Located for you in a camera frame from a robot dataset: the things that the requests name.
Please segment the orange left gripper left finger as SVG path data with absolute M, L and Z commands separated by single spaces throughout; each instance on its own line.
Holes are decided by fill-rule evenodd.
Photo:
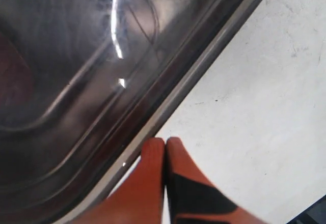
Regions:
M 150 138 L 128 178 L 106 200 L 72 223 L 161 223 L 165 142 Z

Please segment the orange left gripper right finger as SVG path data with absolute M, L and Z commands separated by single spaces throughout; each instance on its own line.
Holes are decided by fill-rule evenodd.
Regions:
M 167 194 L 171 223 L 263 223 L 227 198 L 202 173 L 183 142 L 166 143 Z

